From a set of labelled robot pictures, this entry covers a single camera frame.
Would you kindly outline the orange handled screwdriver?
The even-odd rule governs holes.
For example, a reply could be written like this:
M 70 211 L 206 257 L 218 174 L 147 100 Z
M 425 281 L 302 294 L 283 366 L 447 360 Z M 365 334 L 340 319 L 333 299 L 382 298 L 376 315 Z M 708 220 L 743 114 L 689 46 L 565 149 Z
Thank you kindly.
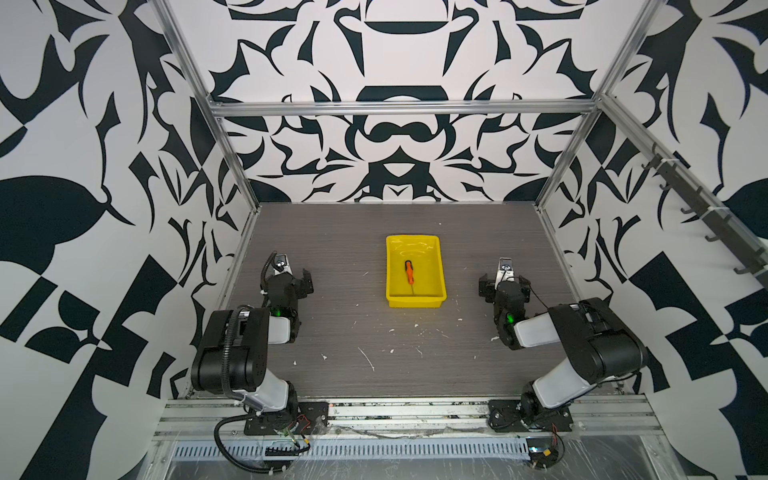
M 415 275 L 414 275 L 414 267 L 411 260 L 406 260 L 404 262 L 404 269 L 407 277 L 407 283 L 411 289 L 411 294 L 415 294 Z

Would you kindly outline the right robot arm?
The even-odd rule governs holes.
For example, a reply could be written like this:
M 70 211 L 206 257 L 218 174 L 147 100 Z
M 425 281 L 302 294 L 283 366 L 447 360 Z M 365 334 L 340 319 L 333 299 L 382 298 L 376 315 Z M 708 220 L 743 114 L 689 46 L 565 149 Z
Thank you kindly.
M 479 295 L 493 305 L 499 339 L 512 350 L 559 344 L 566 358 L 526 385 L 517 406 L 524 423 L 560 414 L 576 399 L 606 382 L 640 372 L 648 350 L 639 337 L 600 298 L 558 304 L 527 317 L 530 282 L 509 271 L 478 280 Z

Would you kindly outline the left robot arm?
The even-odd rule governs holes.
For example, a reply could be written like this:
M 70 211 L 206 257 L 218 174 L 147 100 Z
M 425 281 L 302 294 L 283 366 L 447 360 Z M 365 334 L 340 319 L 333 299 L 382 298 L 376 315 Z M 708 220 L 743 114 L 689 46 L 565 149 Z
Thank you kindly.
M 295 387 L 269 370 L 268 349 L 296 341 L 298 303 L 313 292 L 308 270 L 296 277 L 285 269 L 264 278 L 262 306 L 213 312 L 192 363 L 193 388 L 222 394 L 262 415 L 295 415 Z

